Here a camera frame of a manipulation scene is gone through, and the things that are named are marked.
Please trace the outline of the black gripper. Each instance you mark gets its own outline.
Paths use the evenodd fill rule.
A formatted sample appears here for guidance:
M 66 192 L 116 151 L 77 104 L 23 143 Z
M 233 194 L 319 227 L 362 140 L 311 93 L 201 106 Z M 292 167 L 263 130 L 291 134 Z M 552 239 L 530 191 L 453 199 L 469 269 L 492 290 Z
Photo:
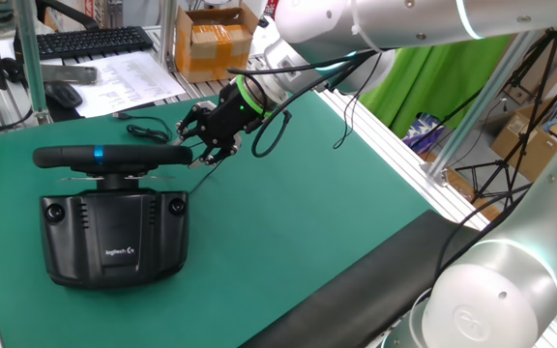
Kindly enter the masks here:
M 211 145 L 195 159 L 189 169 L 201 165 L 217 166 L 238 153 L 242 145 L 239 131 L 254 129 L 265 116 L 265 92 L 255 79 L 233 79 L 219 93 L 219 103 L 194 104 L 175 130 L 175 145 L 198 137 Z

